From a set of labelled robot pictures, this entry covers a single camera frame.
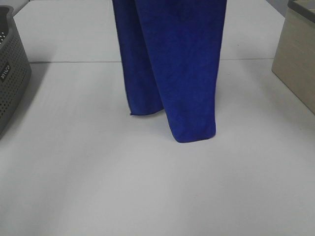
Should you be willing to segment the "beige box with grey rim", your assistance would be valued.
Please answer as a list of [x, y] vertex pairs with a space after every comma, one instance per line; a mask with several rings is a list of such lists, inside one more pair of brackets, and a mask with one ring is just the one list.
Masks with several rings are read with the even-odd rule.
[[315, 111], [315, 2], [290, 0], [272, 72]]

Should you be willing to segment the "blue microfibre towel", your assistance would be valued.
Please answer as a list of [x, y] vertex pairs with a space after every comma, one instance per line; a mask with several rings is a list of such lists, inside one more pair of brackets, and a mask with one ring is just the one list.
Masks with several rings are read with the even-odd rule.
[[115, 0], [113, 9], [131, 114], [165, 111], [180, 143], [215, 136], [226, 1]]

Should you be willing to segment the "grey perforated plastic basket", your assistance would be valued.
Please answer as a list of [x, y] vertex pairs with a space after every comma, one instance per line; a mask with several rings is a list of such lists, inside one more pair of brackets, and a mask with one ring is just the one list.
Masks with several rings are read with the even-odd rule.
[[13, 7], [0, 6], [0, 136], [6, 132], [12, 116], [29, 84], [32, 69], [21, 41]]

